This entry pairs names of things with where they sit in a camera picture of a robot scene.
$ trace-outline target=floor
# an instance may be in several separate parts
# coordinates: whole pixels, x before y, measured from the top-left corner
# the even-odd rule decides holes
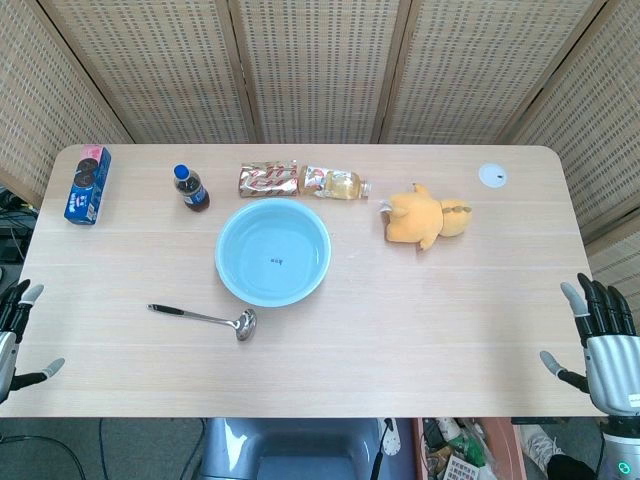
[[[3,268],[0,292],[17,280],[21,271],[20,265]],[[557,445],[567,455],[595,468],[600,436],[594,419],[574,418],[543,428],[557,439]],[[199,419],[105,419],[103,444],[109,480],[179,479],[200,432]],[[106,480],[100,463],[97,419],[0,419],[0,436],[11,435],[44,435],[60,440],[78,456],[87,479]],[[191,478],[201,450],[200,447],[185,479]],[[525,466],[529,480],[545,479],[529,459],[525,459]],[[80,478],[62,449],[41,441],[0,445],[0,472],[2,480]]]

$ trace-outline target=stuffed toy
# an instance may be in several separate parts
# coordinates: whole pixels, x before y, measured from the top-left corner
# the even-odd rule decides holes
[[[471,221],[471,207],[464,200],[434,200],[429,191],[414,183],[414,192],[393,195],[383,202],[382,212],[389,215],[387,240],[417,243],[427,250],[438,235],[461,234]]]

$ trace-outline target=white sneaker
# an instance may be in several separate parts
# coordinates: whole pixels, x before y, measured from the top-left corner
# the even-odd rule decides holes
[[[547,465],[551,457],[563,455],[564,452],[556,447],[556,441],[551,440],[540,425],[520,425],[518,431],[522,453],[533,460],[546,477]]]

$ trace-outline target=wooden table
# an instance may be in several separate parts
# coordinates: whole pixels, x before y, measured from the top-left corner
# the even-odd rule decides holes
[[[46,288],[18,358],[25,373],[56,357],[48,382],[11,394],[5,416],[592,415],[555,380],[549,349],[581,370],[559,283],[588,271],[558,157],[543,147],[112,145],[95,226],[63,218],[80,147],[56,161],[23,278]],[[220,282],[214,246],[238,196],[240,164],[291,160],[352,169],[368,201],[301,197],[324,220],[333,254],[303,301],[256,308],[249,343],[233,332],[146,310],[164,303],[235,318],[246,305]],[[189,211],[172,184],[184,162],[211,207]],[[478,168],[503,165],[507,185]],[[471,202],[460,237],[428,252],[384,240],[379,201],[423,182]]]

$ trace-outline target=plastic bottle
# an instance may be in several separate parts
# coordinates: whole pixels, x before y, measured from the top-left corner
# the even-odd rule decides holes
[[[367,198],[371,184],[353,172],[305,165],[298,178],[298,190],[304,195],[354,200]]]
[[[182,194],[184,203],[191,210],[199,212],[209,206],[209,193],[202,186],[200,177],[186,165],[176,165],[173,169],[175,178],[173,182],[176,189]]]

